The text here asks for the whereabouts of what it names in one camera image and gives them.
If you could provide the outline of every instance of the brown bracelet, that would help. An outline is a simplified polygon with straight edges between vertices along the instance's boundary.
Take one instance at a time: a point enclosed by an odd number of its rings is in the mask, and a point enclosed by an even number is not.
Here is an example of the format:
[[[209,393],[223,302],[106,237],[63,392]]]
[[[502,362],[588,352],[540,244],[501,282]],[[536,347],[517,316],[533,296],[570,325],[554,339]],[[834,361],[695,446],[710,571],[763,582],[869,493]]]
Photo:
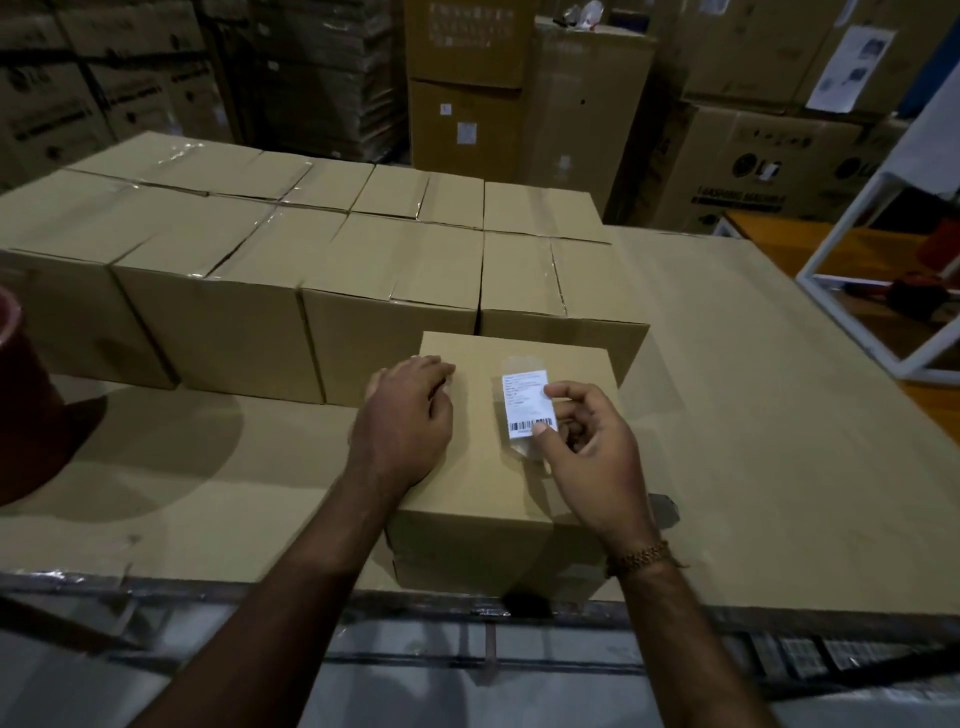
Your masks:
[[[628,573],[639,571],[643,567],[655,564],[658,561],[669,561],[676,564],[676,559],[670,553],[670,544],[666,539],[654,546],[644,548],[642,551],[628,553],[626,556],[608,556],[607,557],[607,578],[614,576],[626,576]]]

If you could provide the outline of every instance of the barcode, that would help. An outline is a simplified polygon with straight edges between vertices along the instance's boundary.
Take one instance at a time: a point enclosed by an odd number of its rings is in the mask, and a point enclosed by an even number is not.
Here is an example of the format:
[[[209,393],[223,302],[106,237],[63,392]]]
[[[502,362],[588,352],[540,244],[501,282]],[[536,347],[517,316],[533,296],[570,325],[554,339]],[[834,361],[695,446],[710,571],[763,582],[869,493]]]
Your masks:
[[[525,421],[523,421],[522,423],[510,423],[510,431],[511,431],[511,432],[516,432],[516,431],[519,430],[519,429],[530,429],[530,428],[531,428],[532,426],[534,426],[536,423],[545,423],[545,424],[547,424],[547,425],[550,425],[551,427],[554,426],[554,424],[553,424],[553,418],[552,418],[552,417],[547,417],[547,418],[542,419],[542,420],[525,420]]]

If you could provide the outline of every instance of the person's left arm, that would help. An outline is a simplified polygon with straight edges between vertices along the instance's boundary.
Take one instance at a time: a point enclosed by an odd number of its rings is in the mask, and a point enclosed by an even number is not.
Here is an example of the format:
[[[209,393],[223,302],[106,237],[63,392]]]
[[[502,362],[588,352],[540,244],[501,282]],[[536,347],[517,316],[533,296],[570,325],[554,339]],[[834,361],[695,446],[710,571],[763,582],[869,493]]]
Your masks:
[[[440,461],[453,366],[414,357],[371,380],[347,466],[233,616],[131,723],[296,726],[353,585],[404,494]]]

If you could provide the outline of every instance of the red bucket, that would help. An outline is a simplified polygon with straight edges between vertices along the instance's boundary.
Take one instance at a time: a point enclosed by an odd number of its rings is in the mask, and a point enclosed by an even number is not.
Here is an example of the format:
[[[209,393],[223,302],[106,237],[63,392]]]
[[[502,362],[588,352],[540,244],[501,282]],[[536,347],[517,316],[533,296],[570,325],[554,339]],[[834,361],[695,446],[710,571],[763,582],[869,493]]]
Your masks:
[[[39,488],[70,459],[66,407],[23,330],[23,309],[0,288],[0,505]]]

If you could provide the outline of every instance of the person's left hand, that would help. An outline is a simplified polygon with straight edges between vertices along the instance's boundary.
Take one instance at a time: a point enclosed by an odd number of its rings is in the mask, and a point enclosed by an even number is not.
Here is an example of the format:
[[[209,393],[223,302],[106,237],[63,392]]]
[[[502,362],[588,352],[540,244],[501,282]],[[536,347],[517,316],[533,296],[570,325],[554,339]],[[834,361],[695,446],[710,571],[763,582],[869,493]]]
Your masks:
[[[372,475],[397,501],[423,480],[453,435],[453,404],[441,386],[455,369],[438,356],[414,356],[373,375],[353,424],[348,469]]]

